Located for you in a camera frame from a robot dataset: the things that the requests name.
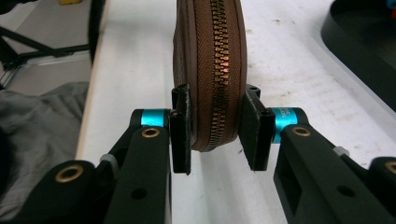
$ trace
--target gray cloth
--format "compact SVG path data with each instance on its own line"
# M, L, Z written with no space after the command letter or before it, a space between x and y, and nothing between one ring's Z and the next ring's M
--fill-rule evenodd
M29 193L55 165L76 154L88 83L67 83L41 96L0 91L0 127L13 162L0 220L14 217Z

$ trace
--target metal zipper teeth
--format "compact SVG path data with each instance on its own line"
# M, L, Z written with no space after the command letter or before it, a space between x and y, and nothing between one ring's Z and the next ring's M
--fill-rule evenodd
M213 114L207 149L213 149L220 143L224 132L226 111L230 100L230 51L228 46L229 39L224 1L211 0L211 9L215 57L212 84Z

